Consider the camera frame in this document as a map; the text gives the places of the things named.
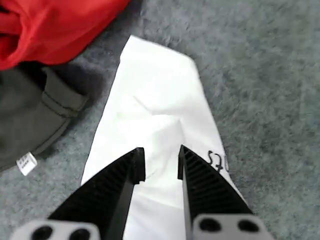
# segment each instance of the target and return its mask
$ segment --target black plastic ridges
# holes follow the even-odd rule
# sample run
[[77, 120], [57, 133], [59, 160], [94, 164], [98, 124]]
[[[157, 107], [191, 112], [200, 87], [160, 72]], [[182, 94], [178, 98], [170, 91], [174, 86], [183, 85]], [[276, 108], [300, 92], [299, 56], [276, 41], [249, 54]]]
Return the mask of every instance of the black plastic ridges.
[[184, 205], [189, 208], [191, 222], [199, 214], [252, 214], [220, 173], [183, 145], [179, 153], [178, 179], [183, 180]]
[[145, 179], [145, 152], [136, 148], [93, 176], [49, 219], [93, 223], [101, 240], [121, 240], [134, 185]]

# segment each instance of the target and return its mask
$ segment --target white garment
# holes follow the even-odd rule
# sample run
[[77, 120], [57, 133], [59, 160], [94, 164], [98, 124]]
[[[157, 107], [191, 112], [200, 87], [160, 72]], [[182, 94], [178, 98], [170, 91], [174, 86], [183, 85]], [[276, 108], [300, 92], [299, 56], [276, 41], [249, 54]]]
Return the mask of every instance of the white garment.
[[135, 149], [145, 152], [146, 180], [133, 190], [124, 240], [185, 240], [180, 146], [185, 145], [237, 190], [192, 59], [131, 36], [92, 143], [81, 184]]

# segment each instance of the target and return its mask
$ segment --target white fabric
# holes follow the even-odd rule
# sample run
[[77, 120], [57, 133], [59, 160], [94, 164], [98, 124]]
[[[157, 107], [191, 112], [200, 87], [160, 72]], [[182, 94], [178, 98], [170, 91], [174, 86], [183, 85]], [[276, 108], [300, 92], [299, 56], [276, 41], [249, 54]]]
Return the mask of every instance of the white fabric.
[[220, 174], [236, 189], [195, 63], [131, 36], [81, 182], [136, 147], [144, 148], [146, 181], [134, 187], [124, 240], [186, 239], [182, 181], [177, 179], [181, 145], [212, 160], [213, 167], [220, 155]]

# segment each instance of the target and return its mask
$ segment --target red fabric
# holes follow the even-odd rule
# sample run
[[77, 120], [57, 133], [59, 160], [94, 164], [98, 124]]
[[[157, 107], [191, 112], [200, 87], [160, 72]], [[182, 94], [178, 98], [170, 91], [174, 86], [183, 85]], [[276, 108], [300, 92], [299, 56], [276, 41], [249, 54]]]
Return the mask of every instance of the red fabric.
[[129, 0], [0, 0], [0, 70], [74, 58]]

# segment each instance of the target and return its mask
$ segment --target screw hole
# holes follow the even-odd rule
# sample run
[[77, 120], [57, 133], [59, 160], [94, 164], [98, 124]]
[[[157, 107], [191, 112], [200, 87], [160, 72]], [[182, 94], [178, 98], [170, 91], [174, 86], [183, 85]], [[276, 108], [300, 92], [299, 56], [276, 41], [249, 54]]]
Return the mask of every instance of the screw hole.
[[53, 232], [52, 227], [42, 226], [35, 230], [31, 236], [32, 240], [47, 240], [50, 238]]
[[69, 240], [89, 240], [90, 232], [87, 229], [80, 228], [71, 233]]
[[241, 220], [238, 223], [238, 227], [243, 232], [257, 233], [259, 232], [259, 227], [257, 224], [250, 220]]
[[219, 232], [221, 231], [220, 223], [212, 218], [205, 218], [200, 222], [200, 229], [206, 232]]

